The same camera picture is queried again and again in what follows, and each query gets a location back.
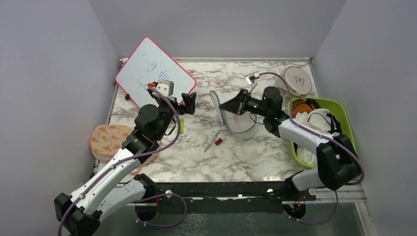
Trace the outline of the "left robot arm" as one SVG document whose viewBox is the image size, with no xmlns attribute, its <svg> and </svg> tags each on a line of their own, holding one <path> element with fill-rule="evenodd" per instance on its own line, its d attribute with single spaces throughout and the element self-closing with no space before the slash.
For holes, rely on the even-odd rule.
<svg viewBox="0 0 417 236">
<path fill-rule="evenodd" d="M 123 206 L 134 202 L 158 202 L 156 184 L 145 174 L 136 175 L 133 180 L 118 188 L 119 182 L 140 167 L 153 154 L 168 149 L 178 139 L 178 135 L 166 146 L 160 147 L 158 141 L 166 135 L 172 120 L 180 129 L 180 116 L 194 114 L 196 93 L 183 93 L 183 104 L 169 98 L 155 89 L 149 93 L 158 105 L 147 104 L 138 111 L 135 128 L 122 147 L 107 165 L 79 189 L 67 195 L 60 193 L 54 200 L 57 220 L 60 224 L 58 235 L 66 228 L 72 236 L 91 236 L 101 222 Z"/>
</svg>

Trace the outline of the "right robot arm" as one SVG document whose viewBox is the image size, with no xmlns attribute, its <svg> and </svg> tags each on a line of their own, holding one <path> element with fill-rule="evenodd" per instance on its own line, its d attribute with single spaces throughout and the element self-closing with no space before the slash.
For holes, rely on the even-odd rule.
<svg viewBox="0 0 417 236">
<path fill-rule="evenodd" d="M 301 171 L 285 181 L 284 195 L 296 200 L 303 191 L 326 187 L 336 191 L 344 185 L 359 184 L 364 170 L 349 137 L 332 136 L 297 123 L 282 111 L 283 98 L 276 87 L 267 87 L 261 99 L 241 89 L 236 97 L 219 105 L 219 109 L 243 115 L 246 112 L 260 115 L 265 129 L 276 137 L 287 139 L 306 148 L 317 158 L 317 167 Z"/>
</svg>

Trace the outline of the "white mesh laundry bag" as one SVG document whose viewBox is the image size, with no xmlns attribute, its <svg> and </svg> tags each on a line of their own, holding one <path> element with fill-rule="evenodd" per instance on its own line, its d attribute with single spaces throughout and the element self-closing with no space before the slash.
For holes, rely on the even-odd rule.
<svg viewBox="0 0 417 236">
<path fill-rule="evenodd" d="M 210 91 L 210 97 L 213 106 L 220 117 L 222 125 L 225 125 L 231 134 L 241 139 L 250 139 L 258 132 L 257 118 L 250 113 L 244 113 L 243 115 L 236 115 L 219 108 L 220 99 L 217 93 L 213 90 Z"/>
</svg>

